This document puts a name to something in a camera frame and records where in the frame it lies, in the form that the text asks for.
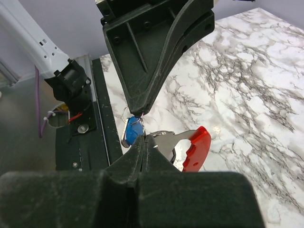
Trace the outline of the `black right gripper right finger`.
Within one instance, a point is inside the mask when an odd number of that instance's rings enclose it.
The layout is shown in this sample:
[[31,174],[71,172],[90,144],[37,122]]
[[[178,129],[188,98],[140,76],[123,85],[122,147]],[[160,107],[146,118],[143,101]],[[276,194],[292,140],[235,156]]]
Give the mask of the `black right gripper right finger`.
[[144,140],[142,170],[135,185],[139,228],[263,228],[256,195],[240,173],[183,173]]

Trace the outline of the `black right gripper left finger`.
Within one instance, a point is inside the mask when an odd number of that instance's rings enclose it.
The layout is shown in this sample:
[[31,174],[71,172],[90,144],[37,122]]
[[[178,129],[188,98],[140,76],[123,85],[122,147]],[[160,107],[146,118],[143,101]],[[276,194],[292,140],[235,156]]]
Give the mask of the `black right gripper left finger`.
[[138,228],[134,192],[144,138],[105,170],[12,171],[0,178],[3,228]]

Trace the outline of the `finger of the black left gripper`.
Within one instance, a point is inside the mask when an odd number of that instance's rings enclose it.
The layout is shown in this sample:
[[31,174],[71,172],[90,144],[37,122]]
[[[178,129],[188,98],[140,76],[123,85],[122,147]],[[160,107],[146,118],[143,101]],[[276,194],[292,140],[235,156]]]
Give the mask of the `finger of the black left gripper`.
[[165,79],[182,54],[214,30],[213,7],[214,1],[212,0],[189,0],[177,14],[152,74],[149,92],[142,104],[143,113],[150,111]]
[[145,115],[142,104],[172,23],[137,26],[126,22],[103,26],[104,38],[120,79],[129,110]]

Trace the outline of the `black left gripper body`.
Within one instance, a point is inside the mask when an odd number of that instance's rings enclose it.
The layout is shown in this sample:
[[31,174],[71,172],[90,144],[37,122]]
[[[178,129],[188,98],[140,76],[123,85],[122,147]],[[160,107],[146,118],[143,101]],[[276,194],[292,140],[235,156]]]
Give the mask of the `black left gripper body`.
[[96,0],[103,26],[130,22],[137,26],[172,23],[186,0]]

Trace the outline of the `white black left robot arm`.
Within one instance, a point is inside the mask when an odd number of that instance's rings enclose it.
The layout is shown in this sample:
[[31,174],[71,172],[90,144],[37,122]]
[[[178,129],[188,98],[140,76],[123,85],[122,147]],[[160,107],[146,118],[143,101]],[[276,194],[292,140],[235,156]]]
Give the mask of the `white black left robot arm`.
[[[130,113],[148,114],[182,54],[215,28],[212,0],[98,0],[107,48]],[[89,107],[84,69],[46,35],[17,0],[0,3],[0,23],[71,112]]]

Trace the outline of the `aluminium frame rail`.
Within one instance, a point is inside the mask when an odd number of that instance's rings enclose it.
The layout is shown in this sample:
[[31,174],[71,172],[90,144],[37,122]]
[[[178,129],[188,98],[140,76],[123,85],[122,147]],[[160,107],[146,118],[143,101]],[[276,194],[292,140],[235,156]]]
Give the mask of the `aluminium frame rail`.
[[19,81],[20,77],[0,60],[0,87],[13,86]]

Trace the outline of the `blue tag small key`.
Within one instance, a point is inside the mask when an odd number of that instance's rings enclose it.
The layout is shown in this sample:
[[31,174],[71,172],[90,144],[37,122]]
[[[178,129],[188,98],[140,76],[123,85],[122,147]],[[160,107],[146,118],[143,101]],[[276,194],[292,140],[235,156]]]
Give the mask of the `blue tag small key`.
[[121,136],[121,144],[124,148],[129,148],[134,144],[137,137],[140,135],[146,135],[145,126],[143,123],[143,114],[140,117],[131,116],[124,118],[124,112],[128,106],[122,111],[122,121],[124,122],[123,133]]

